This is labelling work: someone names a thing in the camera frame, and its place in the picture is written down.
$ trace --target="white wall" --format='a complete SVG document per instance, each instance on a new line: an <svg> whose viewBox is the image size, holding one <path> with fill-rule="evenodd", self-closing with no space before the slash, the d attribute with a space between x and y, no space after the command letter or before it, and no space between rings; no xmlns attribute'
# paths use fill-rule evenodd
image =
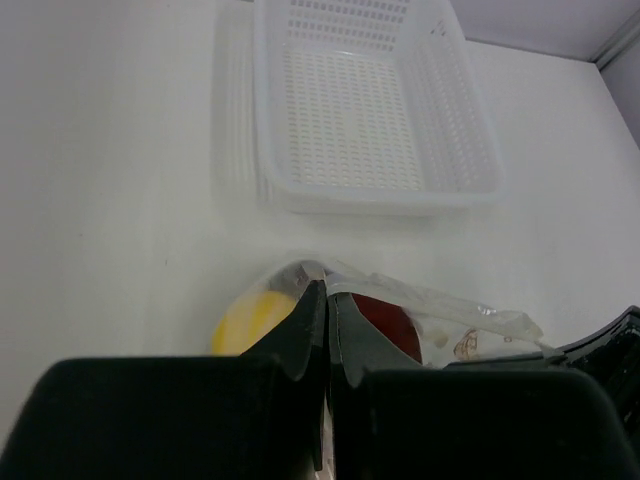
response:
<svg viewBox="0 0 640 480"><path fill-rule="evenodd" d="M640 43L607 68L602 76L640 145Z"/></svg>
<svg viewBox="0 0 640 480"><path fill-rule="evenodd" d="M261 268L215 255L217 3L0 1L0 450L51 364L205 352Z"/></svg>
<svg viewBox="0 0 640 480"><path fill-rule="evenodd" d="M451 0L467 38L587 60L640 0Z"/></svg>

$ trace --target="yellow lemon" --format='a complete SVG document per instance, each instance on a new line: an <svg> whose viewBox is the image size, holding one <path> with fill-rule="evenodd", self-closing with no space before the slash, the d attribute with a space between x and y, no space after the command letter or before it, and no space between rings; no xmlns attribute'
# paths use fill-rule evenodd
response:
<svg viewBox="0 0 640 480"><path fill-rule="evenodd" d="M296 301L280 292L243 295L225 313L211 339L214 355L240 355L287 318Z"/></svg>

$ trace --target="red object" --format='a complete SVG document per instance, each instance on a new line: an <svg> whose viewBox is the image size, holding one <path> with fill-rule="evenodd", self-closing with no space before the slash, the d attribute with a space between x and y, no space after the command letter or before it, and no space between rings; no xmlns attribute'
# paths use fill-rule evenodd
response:
<svg viewBox="0 0 640 480"><path fill-rule="evenodd" d="M411 319L397 305L376 300L375 298L353 295L353 300L360 313L384 334L396 347L422 363L420 342Z"/></svg>

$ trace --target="white surface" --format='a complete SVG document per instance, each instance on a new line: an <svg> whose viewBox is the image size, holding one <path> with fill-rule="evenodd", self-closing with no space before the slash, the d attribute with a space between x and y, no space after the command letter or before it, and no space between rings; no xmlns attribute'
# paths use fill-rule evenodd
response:
<svg viewBox="0 0 640 480"><path fill-rule="evenodd" d="M258 161L287 210L428 215L500 198L493 125L448 0L254 10Z"/></svg>
<svg viewBox="0 0 640 480"><path fill-rule="evenodd" d="M259 222L218 200L252 139L251 42L218 38L234 72L212 66L216 5L0 2L0 431L60 358L205 351L292 247L523 309L554 344L640 303L640 152L593 65L470 45L513 180L494 209Z"/></svg>
<svg viewBox="0 0 640 480"><path fill-rule="evenodd" d="M602 76L640 145L640 42L607 68Z"/></svg>
<svg viewBox="0 0 640 480"><path fill-rule="evenodd" d="M587 60L640 0L451 0L467 38Z"/></svg>

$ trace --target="white table surface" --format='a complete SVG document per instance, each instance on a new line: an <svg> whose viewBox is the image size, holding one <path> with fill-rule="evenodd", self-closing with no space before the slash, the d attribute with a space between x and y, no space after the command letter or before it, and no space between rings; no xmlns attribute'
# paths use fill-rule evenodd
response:
<svg viewBox="0 0 640 480"><path fill-rule="evenodd" d="M219 162L252 142L251 5L217 45L238 70L213 65L228 4L0 5L0 438L58 359L204 352L292 248L524 310L555 345L640 303L640 151L595 66L469 44L510 177L494 208L265 220L220 201ZM225 109L213 85L230 78ZM221 148L230 108L239 136Z"/></svg>

